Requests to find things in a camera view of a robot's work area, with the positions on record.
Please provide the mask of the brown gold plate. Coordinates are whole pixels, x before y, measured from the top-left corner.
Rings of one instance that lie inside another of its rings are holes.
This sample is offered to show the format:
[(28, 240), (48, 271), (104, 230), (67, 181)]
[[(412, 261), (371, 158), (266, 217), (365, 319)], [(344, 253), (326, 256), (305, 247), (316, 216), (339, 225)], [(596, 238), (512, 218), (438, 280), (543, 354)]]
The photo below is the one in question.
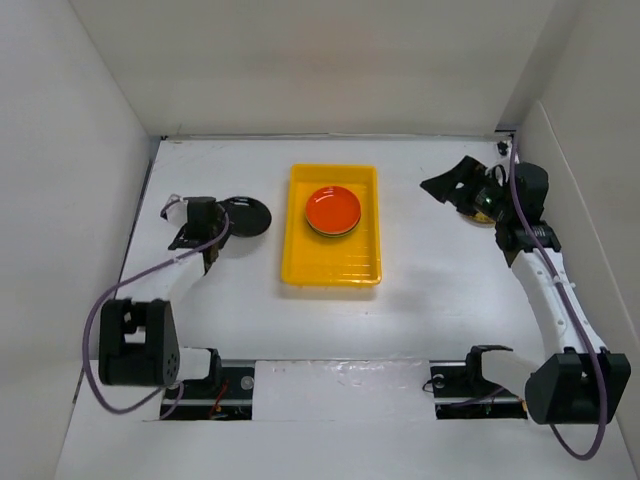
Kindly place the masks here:
[(475, 215), (465, 215), (464, 218), (476, 226), (493, 227), (495, 225), (495, 222), (491, 218), (479, 212)]

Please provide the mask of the black plate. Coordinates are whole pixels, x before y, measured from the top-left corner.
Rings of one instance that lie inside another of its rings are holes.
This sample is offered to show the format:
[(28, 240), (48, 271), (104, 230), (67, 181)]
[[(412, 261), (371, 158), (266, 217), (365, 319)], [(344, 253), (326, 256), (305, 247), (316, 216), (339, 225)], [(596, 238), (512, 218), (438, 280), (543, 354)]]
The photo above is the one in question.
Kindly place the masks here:
[(253, 238), (265, 233), (272, 222), (268, 207), (252, 197), (234, 196), (220, 202), (229, 216), (233, 236)]

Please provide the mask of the beige patterned plate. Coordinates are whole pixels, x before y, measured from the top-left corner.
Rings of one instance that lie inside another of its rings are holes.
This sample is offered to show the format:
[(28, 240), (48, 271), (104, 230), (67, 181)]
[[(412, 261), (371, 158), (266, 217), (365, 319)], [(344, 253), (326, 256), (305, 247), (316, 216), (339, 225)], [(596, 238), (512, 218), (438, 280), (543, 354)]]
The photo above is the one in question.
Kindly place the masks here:
[(344, 231), (336, 231), (336, 232), (324, 231), (324, 230), (315, 228), (313, 225), (310, 225), (310, 228), (316, 234), (321, 235), (321, 236), (326, 237), (326, 238), (341, 238), (341, 237), (346, 237), (346, 236), (352, 234), (353, 232), (357, 231), (358, 226), (355, 225), (350, 229), (347, 229), (347, 230), (344, 230)]

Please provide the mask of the orange plate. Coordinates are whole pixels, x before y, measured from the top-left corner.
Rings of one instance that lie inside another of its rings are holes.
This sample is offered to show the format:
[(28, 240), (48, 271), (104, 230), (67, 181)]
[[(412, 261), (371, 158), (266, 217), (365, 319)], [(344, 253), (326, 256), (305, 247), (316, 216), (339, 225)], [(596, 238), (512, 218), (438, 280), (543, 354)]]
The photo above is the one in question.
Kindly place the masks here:
[(304, 213), (315, 231), (336, 236), (357, 226), (361, 219), (361, 204), (351, 190), (341, 186), (326, 186), (310, 195)]

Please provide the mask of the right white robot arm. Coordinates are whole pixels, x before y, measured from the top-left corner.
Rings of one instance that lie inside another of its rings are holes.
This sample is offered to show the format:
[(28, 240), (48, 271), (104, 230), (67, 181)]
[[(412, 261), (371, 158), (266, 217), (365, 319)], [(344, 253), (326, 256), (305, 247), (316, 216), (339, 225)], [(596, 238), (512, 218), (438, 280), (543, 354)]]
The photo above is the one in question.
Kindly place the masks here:
[(532, 419), (542, 425), (608, 424), (631, 375), (623, 353), (613, 353), (587, 319), (564, 267), (561, 244), (543, 220), (547, 172), (534, 164), (487, 168), (466, 156), (421, 188), (461, 214), (481, 213), (495, 223), (496, 243), (523, 287), (540, 330), (545, 361), (528, 366), (516, 357), (479, 359), (462, 381), (483, 394), (497, 383), (521, 388)]

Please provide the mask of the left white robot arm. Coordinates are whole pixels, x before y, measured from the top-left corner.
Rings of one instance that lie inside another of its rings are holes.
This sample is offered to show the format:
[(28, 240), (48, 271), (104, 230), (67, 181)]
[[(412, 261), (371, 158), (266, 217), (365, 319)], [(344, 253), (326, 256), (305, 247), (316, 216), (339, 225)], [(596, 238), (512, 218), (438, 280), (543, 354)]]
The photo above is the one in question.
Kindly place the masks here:
[(142, 295), (105, 301), (100, 310), (98, 375), (104, 385), (169, 387), (184, 381), (201, 396), (223, 384), (221, 358), (213, 348), (182, 347), (173, 307), (217, 260), (230, 220), (213, 197), (177, 199), (163, 217), (184, 223), (168, 250), (173, 257), (135, 276), (150, 283)]

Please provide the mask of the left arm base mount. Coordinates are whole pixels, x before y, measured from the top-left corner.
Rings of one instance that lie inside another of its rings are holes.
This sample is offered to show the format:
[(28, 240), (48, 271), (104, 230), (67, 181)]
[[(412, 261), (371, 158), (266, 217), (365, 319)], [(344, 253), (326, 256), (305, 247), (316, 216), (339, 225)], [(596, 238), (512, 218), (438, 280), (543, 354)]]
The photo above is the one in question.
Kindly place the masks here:
[(178, 390), (169, 390), (160, 404), (159, 416), (166, 421), (249, 421), (252, 419), (255, 364), (228, 363), (222, 367), (219, 387), (185, 381), (177, 406)]

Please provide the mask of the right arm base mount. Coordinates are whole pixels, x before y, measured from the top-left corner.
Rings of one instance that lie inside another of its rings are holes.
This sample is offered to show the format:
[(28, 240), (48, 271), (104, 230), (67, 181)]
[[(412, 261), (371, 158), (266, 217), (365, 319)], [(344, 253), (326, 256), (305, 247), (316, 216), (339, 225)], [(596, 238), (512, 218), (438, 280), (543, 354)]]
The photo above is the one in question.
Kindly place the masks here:
[(433, 363), (423, 391), (433, 396), (437, 420), (527, 420), (518, 396), (492, 382), (470, 380), (460, 362)]

